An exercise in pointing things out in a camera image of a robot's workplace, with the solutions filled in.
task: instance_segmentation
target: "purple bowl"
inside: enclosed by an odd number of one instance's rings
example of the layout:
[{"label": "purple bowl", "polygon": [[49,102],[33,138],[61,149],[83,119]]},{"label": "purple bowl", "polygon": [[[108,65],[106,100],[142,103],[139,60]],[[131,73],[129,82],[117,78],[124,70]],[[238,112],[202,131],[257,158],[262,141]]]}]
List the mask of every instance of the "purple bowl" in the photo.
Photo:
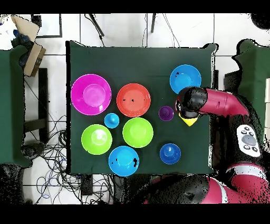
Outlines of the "purple bowl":
[{"label": "purple bowl", "polygon": [[173,109],[169,106],[163,106],[158,111],[158,115],[161,120],[168,122],[169,120],[172,120],[174,116]]}]

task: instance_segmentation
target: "plastic bowl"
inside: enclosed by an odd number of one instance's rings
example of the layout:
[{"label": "plastic bowl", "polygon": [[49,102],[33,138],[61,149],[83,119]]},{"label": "plastic bowl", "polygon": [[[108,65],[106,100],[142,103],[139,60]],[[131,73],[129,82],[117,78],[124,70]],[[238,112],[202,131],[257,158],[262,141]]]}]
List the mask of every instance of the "plastic bowl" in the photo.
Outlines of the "plastic bowl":
[{"label": "plastic bowl", "polygon": [[200,87],[201,76],[198,69],[188,64],[183,64],[175,68],[170,76],[170,85],[172,90],[179,94],[179,92],[188,86]]},{"label": "plastic bowl", "polygon": [[160,150],[160,158],[166,164],[175,164],[181,157],[180,148],[173,143],[165,144]]},{"label": "plastic bowl", "polygon": [[111,102],[108,82],[97,74],[80,76],[71,89],[71,101],[77,111],[85,115],[97,115],[106,110]]},{"label": "plastic bowl", "polygon": [[117,94],[117,107],[127,117],[139,117],[146,113],[151,104],[148,90],[137,83],[123,86]]},{"label": "plastic bowl", "polygon": [[109,156],[109,167],[118,176],[130,176],[139,166],[139,156],[128,146],[115,148]]},{"label": "plastic bowl", "polygon": [[159,118],[166,122],[172,120],[174,116],[173,109],[169,106],[163,106],[158,111]]},{"label": "plastic bowl", "polygon": [[123,128],[124,141],[133,148],[147,146],[153,138],[153,127],[141,117],[128,120]]},{"label": "plastic bowl", "polygon": [[83,148],[92,155],[101,155],[107,152],[112,145],[112,135],[103,125],[90,125],[81,137]]},{"label": "plastic bowl", "polygon": [[109,113],[105,116],[104,123],[108,128],[116,128],[119,125],[119,117],[115,113]]}]

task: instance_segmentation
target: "blue bowl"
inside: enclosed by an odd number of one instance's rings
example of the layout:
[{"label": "blue bowl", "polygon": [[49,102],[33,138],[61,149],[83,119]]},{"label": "blue bowl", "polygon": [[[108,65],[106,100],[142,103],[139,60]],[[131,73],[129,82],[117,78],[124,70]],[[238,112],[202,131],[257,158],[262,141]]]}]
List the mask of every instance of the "blue bowl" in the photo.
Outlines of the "blue bowl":
[{"label": "blue bowl", "polygon": [[200,87],[200,84],[200,72],[195,67],[188,64],[178,66],[170,76],[170,85],[176,94],[179,94],[183,88],[188,86]]},{"label": "blue bowl", "polygon": [[181,157],[181,150],[177,145],[168,143],[161,148],[159,155],[164,163],[175,164]]},{"label": "blue bowl", "polygon": [[104,118],[104,123],[108,128],[115,128],[119,125],[119,117],[114,113],[107,114]]},{"label": "blue bowl", "polygon": [[115,148],[109,156],[109,167],[118,176],[130,176],[139,166],[137,152],[128,146]]}]

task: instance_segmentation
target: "lime green bowl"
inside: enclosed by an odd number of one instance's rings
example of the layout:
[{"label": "lime green bowl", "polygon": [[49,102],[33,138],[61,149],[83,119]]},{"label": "lime green bowl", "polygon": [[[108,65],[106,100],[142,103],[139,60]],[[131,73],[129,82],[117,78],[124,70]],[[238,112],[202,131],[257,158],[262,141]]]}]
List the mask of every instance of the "lime green bowl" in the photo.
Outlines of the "lime green bowl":
[{"label": "lime green bowl", "polygon": [[124,141],[133,148],[147,146],[153,138],[153,127],[149,121],[135,117],[128,120],[123,128]]},{"label": "lime green bowl", "polygon": [[82,133],[82,146],[92,155],[107,152],[112,145],[112,135],[103,125],[90,125]]}]

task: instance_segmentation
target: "white tile floor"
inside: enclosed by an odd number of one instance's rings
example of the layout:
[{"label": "white tile floor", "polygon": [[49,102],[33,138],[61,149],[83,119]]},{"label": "white tile floor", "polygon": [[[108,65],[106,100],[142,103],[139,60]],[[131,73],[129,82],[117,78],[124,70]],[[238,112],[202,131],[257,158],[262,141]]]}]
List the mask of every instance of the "white tile floor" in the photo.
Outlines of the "white tile floor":
[{"label": "white tile floor", "polygon": [[[29,19],[30,15],[21,15]],[[42,27],[38,35],[59,35],[59,15],[42,15]],[[36,42],[46,48],[41,68],[48,68],[49,82],[49,112],[50,130],[53,129],[52,120],[58,120],[66,115],[66,64],[65,41],[78,41],[87,46],[102,46],[99,35],[91,21],[84,14],[62,14],[62,38],[40,38]],[[96,20],[105,34],[105,46],[146,46],[146,33],[142,42],[146,22],[145,14],[97,14]],[[148,14],[148,47],[173,46],[172,34],[162,14],[157,14],[154,33],[150,32],[152,14]],[[242,39],[254,39],[261,45],[270,45],[269,31],[260,30],[251,21],[248,14],[167,14],[167,19],[180,46],[201,48],[207,43],[217,43],[219,49],[215,57],[215,69],[219,70],[219,89],[223,90],[224,74],[238,70],[237,63],[231,58],[236,54],[237,43]],[[38,96],[38,75],[34,78],[26,77],[26,81]],[[25,119],[37,119],[37,99],[25,85]],[[61,119],[57,128],[66,128],[66,117]],[[31,134],[26,135],[25,142],[34,141]],[[35,202],[40,193],[36,188],[36,181],[49,171],[48,165],[42,158],[36,158],[33,166],[24,173],[24,193],[26,198]],[[103,178],[95,175],[95,180]],[[39,204],[51,204],[57,196],[60,186],[50,186],[46,194],[51,197],[42,198]],[[88,202],[96,196],[88,197]],[[54,204],[78,204],[73,192],[62,190]]]}]

